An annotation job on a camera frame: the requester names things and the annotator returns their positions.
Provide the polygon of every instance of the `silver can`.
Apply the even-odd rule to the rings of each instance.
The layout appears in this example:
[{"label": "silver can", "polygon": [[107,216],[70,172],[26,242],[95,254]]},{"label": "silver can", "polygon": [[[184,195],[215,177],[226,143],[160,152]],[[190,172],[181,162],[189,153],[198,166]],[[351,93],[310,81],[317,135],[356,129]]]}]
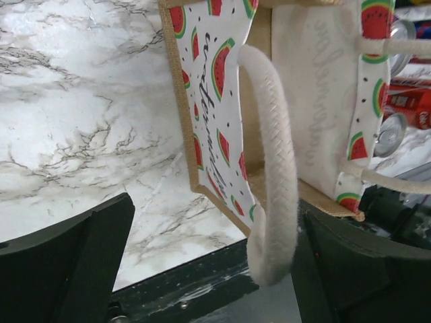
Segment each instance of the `silver can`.
[{"label": "silver can", "polygon": [[[409,20],[396,20],[391,26],[391,39],[394,40],[413,40],[416,39],[416,28]],[[389,57],[391,66],[391,77],[394,77],[404,69],[413,55],[395,54]]]},{"label": "silver can", "polygon": [[407,129],[407,119],[404,114],[390,114],[382,123],[380,133],[376,138],[374,148],[375,157],[388,157],[395,153],[403,142],[405,130]]}]

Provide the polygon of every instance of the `white rope handle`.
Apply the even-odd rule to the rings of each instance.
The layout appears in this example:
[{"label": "white rope handle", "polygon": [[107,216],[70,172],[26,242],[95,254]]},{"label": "white rope handle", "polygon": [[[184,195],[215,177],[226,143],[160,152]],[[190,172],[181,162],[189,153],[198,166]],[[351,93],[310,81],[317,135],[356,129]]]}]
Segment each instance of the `white rope handle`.
[{"label": "white rope handle", "polygon": [[247,242],[251,278],[260,286],[278,283],[289,273],[298,235],[298,177],[283,85],[271,61],[249,45],[238,64],[253,85],[265,154],[267,214],[257,202]]},{"label": "white rope handle", "polygon": [[362,166],[358,166],[354,162],[346,159],[341,162],[340,170],[363,181],[377,184],[389,188],[390,190],[396,190],[397,192],[424,195],[431,194],[431,183],[429,182],[412,182],[388,177],[363,168]]},{"label": "white rope handle", "polygon": [[359,51],[370,55],[395,55],[395,54],[415,54],[430,55],[431,42],[424,39],[397,40],[397,39],[367,39],[360,36],[357,39]]}]

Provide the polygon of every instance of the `red soda can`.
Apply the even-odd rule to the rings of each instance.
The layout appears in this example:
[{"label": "red soda can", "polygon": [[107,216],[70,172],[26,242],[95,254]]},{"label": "red soda can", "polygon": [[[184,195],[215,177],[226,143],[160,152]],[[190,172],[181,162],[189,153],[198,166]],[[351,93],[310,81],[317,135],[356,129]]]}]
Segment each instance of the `red soda can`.
[{"label": "red soda can", "polygon": [[409,64],[431,64],[431,56],[413,55]]},{"label": "red soda can", "polygon": [[404,114],[409,126],[431,129],[431,80],[394,77],[386,105]]}]

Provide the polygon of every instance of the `white cord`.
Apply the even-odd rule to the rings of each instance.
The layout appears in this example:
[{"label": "white cord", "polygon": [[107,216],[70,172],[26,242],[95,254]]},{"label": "white cord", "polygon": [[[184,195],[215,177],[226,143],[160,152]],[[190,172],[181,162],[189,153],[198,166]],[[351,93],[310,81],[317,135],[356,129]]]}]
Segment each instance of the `white cord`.
[{"label": "white cord", "polygon": [[360,52],[373,55],[395,55],[395,54],[431,54],[431,42],[424,39],[367,39],[360,36],[357,44]]},{"label": "white cord", "polygon": [[268,205],[267,214],[256,206],[247,258],[252,279],[268,286],[290,271],[298,235],[298,177],[288,104],[277,71],[265,54],[246,44],[238,64],[250,76],[257,99]]}]

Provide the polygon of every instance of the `marble surface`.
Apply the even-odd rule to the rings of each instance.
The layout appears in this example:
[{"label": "marble surface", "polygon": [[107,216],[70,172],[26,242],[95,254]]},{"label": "marble surface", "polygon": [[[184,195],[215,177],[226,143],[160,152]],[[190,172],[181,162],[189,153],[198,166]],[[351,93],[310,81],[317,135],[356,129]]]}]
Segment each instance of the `marble surface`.
[{"label": "marble surface", "polygon": [[156,1],[0,1],[0,242],[120,193],[114,289],[244,238],[189,189]]}]

